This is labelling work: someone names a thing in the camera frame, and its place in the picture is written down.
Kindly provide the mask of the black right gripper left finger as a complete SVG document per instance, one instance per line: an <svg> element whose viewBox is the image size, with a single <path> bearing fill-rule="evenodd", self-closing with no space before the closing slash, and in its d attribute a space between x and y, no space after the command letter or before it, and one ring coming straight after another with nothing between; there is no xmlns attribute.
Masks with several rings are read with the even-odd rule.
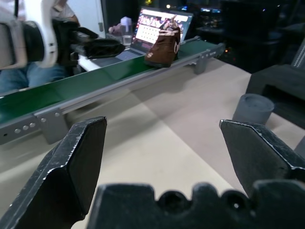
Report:
<svg viewBox="0 0 305 229"><path fill-rule="evenodd" d="M106 117L74 124L43 158L0 219L0 229L71 229L85 219L97 186Z"/></svg>

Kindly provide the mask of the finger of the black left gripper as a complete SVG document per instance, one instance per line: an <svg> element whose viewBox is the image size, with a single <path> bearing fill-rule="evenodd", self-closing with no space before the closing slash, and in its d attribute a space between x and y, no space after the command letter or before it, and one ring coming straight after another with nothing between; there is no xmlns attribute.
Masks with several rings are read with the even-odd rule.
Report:
<svg viewBox="0 0 305 229"><path fill-rule="evenodd" d="M113 39L94 39L83 44L83 55L88 59L115 57L125 50L125 46Z"/></svg>
<svg viewBox="0 0 305 229"><path fill-rule="evenodd" d="M99 38L99 35L87 28L78 27L76 30L76 37L80 41L91 41Z"/></svg>

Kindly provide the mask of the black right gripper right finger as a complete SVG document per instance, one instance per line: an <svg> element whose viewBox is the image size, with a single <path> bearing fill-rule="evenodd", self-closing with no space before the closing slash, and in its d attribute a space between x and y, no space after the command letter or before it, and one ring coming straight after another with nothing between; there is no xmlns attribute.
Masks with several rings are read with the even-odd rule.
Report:
<svg viewBox="0 0 305 229"><path fill-rule="evenodd" d="M258 180L305 183L305 159L264 125L222 119L219 123L235 174L247 195Z"/></svg>

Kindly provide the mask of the green conveyor belt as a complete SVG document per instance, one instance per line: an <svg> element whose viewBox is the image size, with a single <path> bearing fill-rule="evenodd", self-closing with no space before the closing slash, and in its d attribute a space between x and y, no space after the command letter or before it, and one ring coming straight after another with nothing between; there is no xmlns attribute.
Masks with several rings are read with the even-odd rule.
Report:
<svg viewBox="0 0 305 229"><path fill-rule="evenodd" d="M60 141L69 130L64 118L66 113L165 72L164 68L146 65L140 56L39 87L0 95L0 145L39 130L49 144Z"/></svg>

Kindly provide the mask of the dark grey cylinder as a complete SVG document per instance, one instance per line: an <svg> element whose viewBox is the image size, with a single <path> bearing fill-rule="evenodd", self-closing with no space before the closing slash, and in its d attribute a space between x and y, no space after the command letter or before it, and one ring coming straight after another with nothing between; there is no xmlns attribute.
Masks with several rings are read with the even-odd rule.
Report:
<svg viewBox="0 0 305 229"><path fill-rule="evenodd" d="M265 125L274 108L274 103L262 95L244 94L239 99L232 120Z"/></svg>

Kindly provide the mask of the person in jeans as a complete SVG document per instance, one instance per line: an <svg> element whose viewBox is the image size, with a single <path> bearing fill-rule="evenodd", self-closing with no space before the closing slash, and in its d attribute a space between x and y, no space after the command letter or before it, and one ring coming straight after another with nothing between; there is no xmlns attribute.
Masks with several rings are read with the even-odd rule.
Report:
<svg viewBox="0 0 305 229"><path fill-rule="evenodd" d="M25 19L24 0L18 0L18 18ZM0 12L6 12L14 15L15 0L0 0ZM79 24L73 10L66 3L62 11L52 10L53 17L70 19ZM8 69L0 71L0 94L23 88L36 87L69 76L68 71L61 65L54 65L51 68L40 68L35 63L28 63L20 69Z"/></svg>

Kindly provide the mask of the open grey laptop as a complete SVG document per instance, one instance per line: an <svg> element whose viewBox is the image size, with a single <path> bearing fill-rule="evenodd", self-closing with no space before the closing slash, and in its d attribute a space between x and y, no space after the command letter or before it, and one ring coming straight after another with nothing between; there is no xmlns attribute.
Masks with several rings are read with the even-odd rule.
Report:
<svg viewBox="0 0 305 229"><path fill-rule="evenodd" d="M104 67L145 55L155 44L161 26L174 15L176 15L175 21L181 29L180 37L183 42L193 19L192 13L174 10L167 12L157 8L142 7L130 47L115 57L94 59L92 62L99 67Z"/></svg>

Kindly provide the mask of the brown shoe with beige laces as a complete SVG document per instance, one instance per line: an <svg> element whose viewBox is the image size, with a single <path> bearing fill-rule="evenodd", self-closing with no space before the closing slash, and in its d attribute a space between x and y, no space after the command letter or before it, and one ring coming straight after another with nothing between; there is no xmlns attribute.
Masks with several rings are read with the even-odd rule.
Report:
<svg viewBox="0 0 305 229"><path fill-rule="evenodd" d="M157 68L169 68L176 60L181 43L181 29L175 21L176 14L159 30L155 44L144 57L144 63Z"/></svg>

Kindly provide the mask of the black moulded stand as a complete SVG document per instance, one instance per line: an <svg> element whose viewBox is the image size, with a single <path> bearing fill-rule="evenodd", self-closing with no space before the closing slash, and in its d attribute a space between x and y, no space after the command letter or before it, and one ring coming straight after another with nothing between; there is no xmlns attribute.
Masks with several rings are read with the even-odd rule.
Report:
<svg viewBox="0 0 305 229"><path fill-rule="evenodd" d="M305 38L291 64L253 73L246 93L270 99L275 114L305 130Z"/></svg>

